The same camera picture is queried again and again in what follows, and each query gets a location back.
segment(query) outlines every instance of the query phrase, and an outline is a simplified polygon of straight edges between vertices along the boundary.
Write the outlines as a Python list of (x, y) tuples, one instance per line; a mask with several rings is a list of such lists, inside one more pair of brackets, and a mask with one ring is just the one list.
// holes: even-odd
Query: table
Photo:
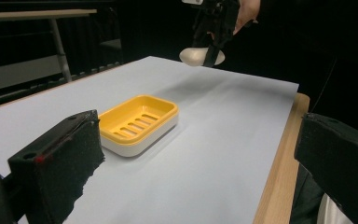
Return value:
[[(65, 80), (67, 82), (70, 82), (72, 81), (71, 72), (69, 70), (69, 65), (66, 60), (65, 51), (63, 50), (60, 31), (57, 26), (57, 19), (85, 17), (88, 16), (90, 13), (96, 13), (96, 12), (97, 12), (96, 9), (64, 9), (64, 10), (0, 12), (0, 21), (48, 20), (53, 35), (54, 43), (56, 45), (59, 66), (61, 68)], [(2, 73), (5, 72), (6, 70), (0, 70), (0, 76), (2, 76)], [(4, 87), (9, 86), (10, 84), (14, 85), (18, 83), (16, 81), (10, 80), (7, 84), (5, 84)]]
[(139, 157), (104, 149), (65, 223), (288, 223), (309, 104), (297, 87), (147, 57), (0, 106), (0, 174), (62, 119), (147, 93), (178, 104), (178, 124)]

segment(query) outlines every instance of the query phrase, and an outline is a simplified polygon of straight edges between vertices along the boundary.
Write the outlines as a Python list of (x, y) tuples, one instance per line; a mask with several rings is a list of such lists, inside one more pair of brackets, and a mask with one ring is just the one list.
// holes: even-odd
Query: human hand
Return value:
[(235, 24), (234, 35), (248, 22), (255, 21), (260, 10), (261, 0), (240, 0), (237, 23)]

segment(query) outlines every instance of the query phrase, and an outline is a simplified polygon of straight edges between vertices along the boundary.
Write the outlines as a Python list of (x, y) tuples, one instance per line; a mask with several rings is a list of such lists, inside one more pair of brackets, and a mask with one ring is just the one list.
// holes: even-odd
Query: yellow soap dish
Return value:
[(176, 104), (138, 95), (99, 116), (101, 144), (120, 156), (136, 156), (178, 121)]

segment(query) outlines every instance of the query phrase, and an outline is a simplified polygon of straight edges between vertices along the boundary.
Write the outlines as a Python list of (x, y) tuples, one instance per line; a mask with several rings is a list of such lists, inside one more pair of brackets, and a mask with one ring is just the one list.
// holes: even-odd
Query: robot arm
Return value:
[(203, 48), (205, 38), (213, 34), (209, 43), (203, 66), (212, 67), (217, 55), (225, 44), (232, 39), (240, 9), (239, 0), (182, 0), (199, 10), (193, 25), (193, 48)]

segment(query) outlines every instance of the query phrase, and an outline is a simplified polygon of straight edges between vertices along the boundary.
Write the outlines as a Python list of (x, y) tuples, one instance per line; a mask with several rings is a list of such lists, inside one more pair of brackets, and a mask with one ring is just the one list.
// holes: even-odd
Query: dark background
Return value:
[[(191, 46), (192, 24), (197, 13), (181, 0), (0, 4), (0, 11), (42, 8), (98, 9), (97, 14), (87, 18), (58, 19), (72, 74), (93, 74), (111, 63), (100, 44), (118, 38), (124, 63), (146, 56), (180, 62), (180, 51)], [(0, 22), (0, 65), (55, 52), (47, 21)], [(299, 83), (298, 91), (310, 97), (311, 112), (338, 119), (358, 130), (358, 61), (304, 48), (284, 29), (265, 24), (242, 29), (225, 45), (223, 52), (226, 60), (216, 69)], [(30, 83), (24, 85), (0, 93), (26, 89)]]

